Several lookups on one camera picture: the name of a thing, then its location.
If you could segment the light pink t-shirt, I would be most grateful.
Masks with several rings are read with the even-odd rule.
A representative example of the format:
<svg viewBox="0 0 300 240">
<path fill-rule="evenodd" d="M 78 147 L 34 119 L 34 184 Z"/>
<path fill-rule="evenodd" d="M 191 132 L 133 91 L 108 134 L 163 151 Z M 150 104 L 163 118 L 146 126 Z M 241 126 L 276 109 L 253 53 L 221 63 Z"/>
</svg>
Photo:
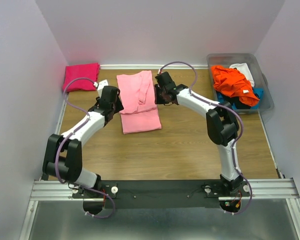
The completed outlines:
<svg viewBox="0 0 300 240">
<path fill-rule="evenodd" d="M 120 111 L 123 134 L 141 133 L 162 128 L 155 104 L 153 76 L 150 70 L 116 76 L 123 110 Z"/>
</svg>

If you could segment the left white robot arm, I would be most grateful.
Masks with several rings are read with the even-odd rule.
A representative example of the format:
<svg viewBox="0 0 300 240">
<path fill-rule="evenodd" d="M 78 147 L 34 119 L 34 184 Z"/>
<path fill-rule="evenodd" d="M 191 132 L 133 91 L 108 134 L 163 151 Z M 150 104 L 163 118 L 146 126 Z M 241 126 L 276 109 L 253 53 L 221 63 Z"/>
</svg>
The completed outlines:
<svg viewBox="0 0 300 240">
<path fill-rule="evenodd" d="M 83 168 L 83 146 L 124 107 L 117 87 L 106 85 L 98 93 L 96 103 L 81 121 L 63 134 L 52 134 L 48 138 L 42 171 L 58 178 L 62 184 L 79 185 L 100 194 L 101 176 Z"/>
</svg>

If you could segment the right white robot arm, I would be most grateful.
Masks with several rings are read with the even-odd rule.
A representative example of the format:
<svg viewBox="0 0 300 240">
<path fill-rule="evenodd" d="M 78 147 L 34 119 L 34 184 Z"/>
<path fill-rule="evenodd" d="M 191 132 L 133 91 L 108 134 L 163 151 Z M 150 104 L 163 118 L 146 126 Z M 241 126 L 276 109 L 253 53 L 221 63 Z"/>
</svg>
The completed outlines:
<svg viewBox="0 0 300 240">
<path fill-rule="evenodd" d="M 242 182 L 242 172 L 238 163 L 237 137 L 239 123 L 237 114 L 229 102 L 217 102 L 203 97 L 184 84 L 176 85 L 168 72 L 155 76 L 156 104 L 175 104 L 187 107 L 205 117 L 209 139 L 217 146 L 221 174 L 222 190 L 230 194 L 237 190 Z"/>
</svg>

